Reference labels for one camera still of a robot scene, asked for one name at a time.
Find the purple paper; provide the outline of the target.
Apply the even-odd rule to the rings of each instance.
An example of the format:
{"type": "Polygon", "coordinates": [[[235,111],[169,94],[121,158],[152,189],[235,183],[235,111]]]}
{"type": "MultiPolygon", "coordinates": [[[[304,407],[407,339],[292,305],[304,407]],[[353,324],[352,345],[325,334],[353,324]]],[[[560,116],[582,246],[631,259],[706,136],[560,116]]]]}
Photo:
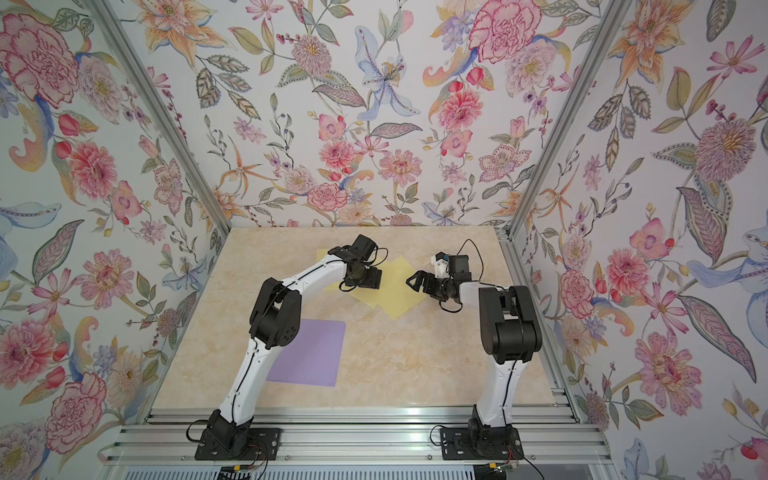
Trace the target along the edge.
{"type": "Polygon", "coordinates": [[[296,338],[281,351],[267,380],[335,387],[345,333],[343,321],[303,319],[296,338]]]}

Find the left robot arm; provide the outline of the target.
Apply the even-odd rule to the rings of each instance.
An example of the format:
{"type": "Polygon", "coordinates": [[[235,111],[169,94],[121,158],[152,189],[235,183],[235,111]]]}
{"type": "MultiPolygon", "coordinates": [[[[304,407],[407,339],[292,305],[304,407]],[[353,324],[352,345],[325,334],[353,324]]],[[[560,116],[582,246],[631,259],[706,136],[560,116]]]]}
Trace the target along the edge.
{"type": "Polygon", "coordinates": [[[372,239],[359,235],[293,276],[263,282],[249,318],[245,356],[225,399],[208,419],[199,440],[202,448],[212,449],[217,459],[234,459],[256,445],[250,430],[258,397],[279,354],[299,333],[303,304],[331,285],[344,292],[379,289],[379,250],[372,239]]]}

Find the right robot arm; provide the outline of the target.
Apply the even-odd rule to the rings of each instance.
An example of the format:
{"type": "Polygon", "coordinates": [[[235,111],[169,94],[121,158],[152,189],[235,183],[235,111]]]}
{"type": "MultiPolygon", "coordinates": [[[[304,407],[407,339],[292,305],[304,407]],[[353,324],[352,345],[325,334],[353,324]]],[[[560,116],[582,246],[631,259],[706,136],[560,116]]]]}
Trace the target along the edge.
{"type": "Polygon", "coordinates": [[[519,434],[512,423],[512,401],[528,363],[543,343],[530,290],[474,278],[469,257],[444,252],[431,259],[433,270],[418,270],[405,280],[415,292],[440,305],[452,301],[457,312],[472,307],[478,314],[483,351],[488,356],[486,380],[467,425],[441,430],[448,455],[472,454],[492,458],[522,456],[519,434]]]}

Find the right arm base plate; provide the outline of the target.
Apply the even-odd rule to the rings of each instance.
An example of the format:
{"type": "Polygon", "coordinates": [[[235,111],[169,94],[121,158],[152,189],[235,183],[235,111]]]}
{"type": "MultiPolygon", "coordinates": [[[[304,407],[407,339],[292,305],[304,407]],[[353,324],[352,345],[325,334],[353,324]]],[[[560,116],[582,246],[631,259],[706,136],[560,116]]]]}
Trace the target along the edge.
{"type": "Polygon", "coordinates": [[[441,427],[441,454],[450,461],[521,461],[525,456],[519,432],[512,426],[471,431],[468,427],[441,427]]]}

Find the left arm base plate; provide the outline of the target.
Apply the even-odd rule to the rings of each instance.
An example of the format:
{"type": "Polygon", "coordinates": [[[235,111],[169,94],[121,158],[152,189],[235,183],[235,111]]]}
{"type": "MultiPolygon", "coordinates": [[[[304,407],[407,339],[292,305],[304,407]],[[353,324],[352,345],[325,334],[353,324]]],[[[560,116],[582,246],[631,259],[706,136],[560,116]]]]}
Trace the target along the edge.
{"type": "Polygon", "coordinates": [[[197,461],[269,460],[277,457],[283,430],[279,428],[250,428],[233,435],[214,433],[206,428],[201,436],[194,459],[197,461]]]}

